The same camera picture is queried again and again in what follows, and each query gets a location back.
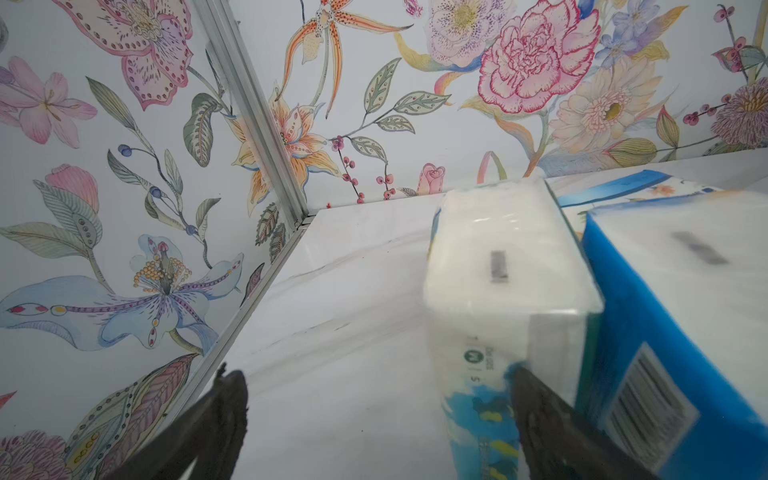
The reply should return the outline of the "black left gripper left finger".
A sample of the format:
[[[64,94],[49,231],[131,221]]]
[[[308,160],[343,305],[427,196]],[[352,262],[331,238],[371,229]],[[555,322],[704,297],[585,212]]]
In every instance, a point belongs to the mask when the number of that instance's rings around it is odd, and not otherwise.
[[[109,479],[230,479],[247,433],[248,387],[221,365],[200,400]]]

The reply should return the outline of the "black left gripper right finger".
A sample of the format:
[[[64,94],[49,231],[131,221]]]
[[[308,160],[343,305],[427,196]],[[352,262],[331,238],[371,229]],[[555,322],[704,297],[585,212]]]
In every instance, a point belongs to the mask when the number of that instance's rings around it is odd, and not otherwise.
[[[532,479],[654,479],[528,369],[511,374],[511,405]]]

